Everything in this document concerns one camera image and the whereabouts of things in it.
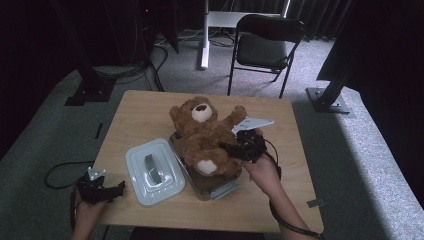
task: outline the brown teddy bear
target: brown teddy bear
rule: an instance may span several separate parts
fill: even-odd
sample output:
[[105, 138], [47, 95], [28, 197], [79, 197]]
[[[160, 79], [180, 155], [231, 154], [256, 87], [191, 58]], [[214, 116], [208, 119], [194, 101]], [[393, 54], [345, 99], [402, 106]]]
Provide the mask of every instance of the brown teddy bear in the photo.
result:
[[185, 138], [182, 157], [187, 165], [204, 176], [232, 177], [241, 167], [220, 143], [238, 144], [231, 129], [247, 117], [243, 106], [236, 106], [229, 116], [218, 121], [218, 112], [206, 97], [196, 96], [169, 112], [175, 129]]

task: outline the table top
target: table top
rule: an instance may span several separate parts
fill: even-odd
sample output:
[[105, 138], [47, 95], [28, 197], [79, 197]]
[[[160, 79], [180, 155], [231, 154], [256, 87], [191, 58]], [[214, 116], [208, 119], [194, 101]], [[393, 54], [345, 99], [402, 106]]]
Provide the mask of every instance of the table top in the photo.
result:
[[284, 99], [268, 99], [205, 94], [127, 91], [97, 156], [94, 169], [106, 169], [105, 187], [126, 181], [124, 196], [105, 210], [100, 223], [150, 227], [279, 232], [268, 198], [249, 181], [243, 171], [239, 187], [218, 200], [202, 201], [188, 181], [182, 192], [151, 207], [141, 205], [132, 186], [125, 160], [127, 151], [157, 138], [168, 139], [175, 131], [169, 110], [197, 96], [209, 98], [218, 110], [219, 120], [243, 105], [252, 118], [272, 118], [263, 127], [264, 137], [277, 149], [282, 167], [282, 183], [299, 214], [316, 232], [323, 231], [318, 207], [307, 202], [316, 198], [292, 105]]

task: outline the black cable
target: black cable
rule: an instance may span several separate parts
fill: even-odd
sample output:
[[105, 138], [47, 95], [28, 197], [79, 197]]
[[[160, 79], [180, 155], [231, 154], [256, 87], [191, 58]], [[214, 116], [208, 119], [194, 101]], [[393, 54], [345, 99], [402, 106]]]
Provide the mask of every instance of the black cable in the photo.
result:
[[142, 78], [142, 77], [144, 77], [144, 76], [146, 76], [146, 73], [145, 73], [145, 72], [143, 73], [143, 75], [138, 76], [138, 77], [137, 77], [137, 78], [135, 78], [135, 79], [128, 80], [128, 81], [126, 81], [126, 82], [115, 82], [115, 85], [124, 85], [124, 84], [128, 84], [128, 83], [132, 83], [132, 82], [135, 82], [135, 81], [139, 80], [140, 78]]
[[69, 217], [70, 217], [72, 232], [75, 229], [75, 210], [76, 210], [75, 198], [76, 196], [77, 196], [77, 186], [74, 185], [74, 188], [72, 189], [72, 192], [71, 192], [71, 204], [69, 204]]
[[102, 237], [102, 239], [103, 239], [103, 240], [105, 240], [105, 239], [106, 239], [106, 235], [107, 235], [107, 233], [109, 232], [109, 227], [110, 227], [110, 225], [107, 225], [107, 226], [106, 226], [105, 232], [103, 233], [103, 237]]
[[53, 166], [52, 168], [50, 168], [49, 171], [47, 171], [46, 175], [44, 176], [44, 184], [51, 189], [64, 189], [64, 188], [74, 186], [75, 183], [78, 181], [78, 179], [76, 179], [75, 181], [73, 181], [70, 184], [66, 184], [66, 185], [63, 185], [63, 186], [53, 186], [52, 184], [49, 183], [49, 176], [56, 168], [67, 166], [67, 165], [87, 164], [87, 163], [93, 164], [94, 161], [66, 162], [66, 163], [57, 164], [57, 165]]
[[313, 231], [309, 231], [309, 230], [306, 230], [306, 229], [298, 228], [298, 227], [293, 226], [293, 225], [291, 225], [290, 223], [288, 223], [288, 222], [284, 221], [284, 220], [280, 217], [280, 215], [278, 215], [277, 210], [275, 210], [275, 208], [274, 208], [274, 206], [272, 205], [271, 201], [269, 202], [269, 208], [271, 209], [272, 216], [273, 216], [273, 217], [277, 220], [277, 222], [278, 222], [279, 224], [281, 224], [283, 227], [285, 227], [285, 228], [287, 228], [287, 229], [289, 229], [289, 230], [291, 230], [291, 231], [293, 231], [293, 232], [296, 232], [296, 233], [302, 234], [302, 235], [311, 236], [311, 237], [314, 237], [314, 238], [319, 239], [319, 240], [324, 240], [324, 236], [323, 236], [322, 234], [319, 234], [319, 233], [317, 233], [317, 232], [313, 232]]
[[162, 83], [161, 83], [160, 78], [159, 78], [159, 70], [161, 69], [162, 65], [165, 63], [166, 59], [168, 59], [168, 51], [165, 48], [160, 47], [160, 46], [155, 45], [155, 47], [162, 49], [163, 52], [165, 53], [165, 57], [162, 59], [161, 63], [159, 63], [159, 66], [157, 68], [155, 68], [155, 65], [153, 65], [152, 62], [150, 62], [150, 66], [152, 66], [153, 71], [155, 72], [154, 78], [155, 78], [156, 86], [158, 87], [160, 92], [165, 92], [165, 89], [163, 88]]
[[[115, 78], [124, 78], [124, 77], [133, 77], [133, 76], [137, 76], [140, 74], [145, 73], [146, 69], [144, 65], [137, 64], [136, 66], [127, 66], [127, 67], [133, 67], [132, 69], [123, 71], [123, 72], [117, 72], [117, 73], [107, 73], [107, 72], [102, 72], [100, 70], [95, 70], [95, 72], [103, 77], [103, 78], [111, 78], [111, 79], [115, 79]], [[109, 82], [114, 82], [114, 80], [104, 80], [105, 83], [109, 83]]]
[[268, 140], [266, 140], [266, 139], [264, 139], [264, 141], [265, 142], [267, 142], [267, 143], [269, 143], [269, 145], [271, 145], [272, 146], [272, 148], [274, 149], [274, 152], [275, 152], [275, 158], [276, 159], [274, 159], [272, 156], [271, 156], [271, 154], [269, 154], [268, 152], [264, 152], [265, 153], [265, 155], [267, 155], [269, 158], [271, 158], [272, 160], [274, 160], [276, 163], [277, 163], [277, 165], [278, 165], [278, 151], [277, 151], [277, 148], [275, 148], [275, 146], [274, 146], [274, 144], [272, 144], [270, 141], [268, 141]]

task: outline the container lid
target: container lid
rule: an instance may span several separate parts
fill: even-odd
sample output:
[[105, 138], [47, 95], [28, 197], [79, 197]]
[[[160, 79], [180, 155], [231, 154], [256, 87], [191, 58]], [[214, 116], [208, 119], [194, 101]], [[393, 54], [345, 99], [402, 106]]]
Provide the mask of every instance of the container lid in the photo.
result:
[[140, 204], [151, 206], [183, 190], [184, 175], [165, 139], [132, 148], [125, 158]]

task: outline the desk leg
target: desk leg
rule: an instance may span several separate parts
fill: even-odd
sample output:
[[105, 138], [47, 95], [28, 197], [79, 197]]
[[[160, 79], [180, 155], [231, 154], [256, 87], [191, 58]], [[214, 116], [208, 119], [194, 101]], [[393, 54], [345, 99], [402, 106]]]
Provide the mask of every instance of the desk leg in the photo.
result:
[[205, 26], [203, 29], [203, 51], [202, 51], [202, 69], [207, 69], [209, 64], [209, 23], [208, 23], [208, 16], [209, 16], [209, 0], [205, 0]]

